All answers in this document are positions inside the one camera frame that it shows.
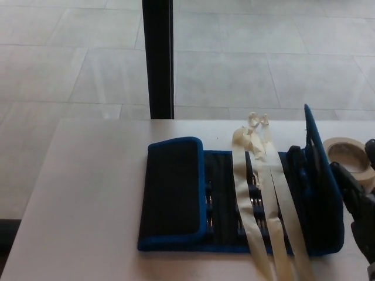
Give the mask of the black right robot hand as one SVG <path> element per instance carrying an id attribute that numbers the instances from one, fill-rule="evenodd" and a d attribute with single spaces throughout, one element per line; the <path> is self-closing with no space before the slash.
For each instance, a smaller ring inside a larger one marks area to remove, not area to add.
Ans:
<path id="1" fill-rule="evenodd" d="M 374 139 L 365 144 L 350 138 L 324 141 L 330 169 L 348 212 L 354 240 L 374 263 Z"/>

